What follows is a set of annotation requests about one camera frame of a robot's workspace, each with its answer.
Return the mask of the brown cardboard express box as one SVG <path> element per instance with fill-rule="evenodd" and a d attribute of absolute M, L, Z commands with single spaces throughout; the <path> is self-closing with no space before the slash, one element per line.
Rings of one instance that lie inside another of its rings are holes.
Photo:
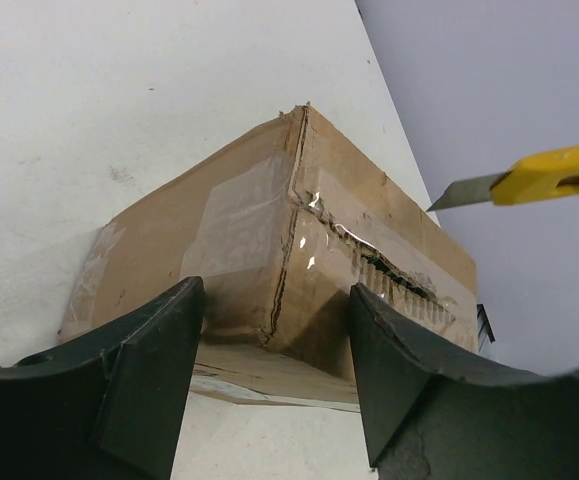
<path fill-rule="evenodd" d="M 476 266 L 309 105 L 263 123 L 113 218 L 58 337 L 72 340 L 199 276 L 192 387 L 237 402 L 357 399 L 345 309 L 365 284 L 478 348 Z"/>

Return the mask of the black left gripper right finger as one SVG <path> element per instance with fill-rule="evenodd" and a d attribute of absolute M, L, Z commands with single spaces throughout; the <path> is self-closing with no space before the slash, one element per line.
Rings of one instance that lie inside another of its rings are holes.
<path fill-rule="evenodd" d="M 351 288 L 369 464 L 382 479 L 579 479 L 579 369 L 545 377 L 471 353 Z"/>

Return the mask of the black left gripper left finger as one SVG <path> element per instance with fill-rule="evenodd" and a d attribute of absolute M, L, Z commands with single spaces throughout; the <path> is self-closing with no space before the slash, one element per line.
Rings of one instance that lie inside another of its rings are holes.
<path fill-rule="evenodd" d="M 169 478 L 203 311 L 203 282 L 190 277 L 0 366 L 0 479 Z"/>

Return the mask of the yellow utility knife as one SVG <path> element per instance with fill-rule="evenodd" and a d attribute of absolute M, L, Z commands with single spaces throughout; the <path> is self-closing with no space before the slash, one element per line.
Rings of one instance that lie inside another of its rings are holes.
<path fill-rule="evenodd" d="M 428 210 L 512 206 L 574 195 L 579 195 L 579 145 L 529 155 L 504 172 L 456 180 Z"/>

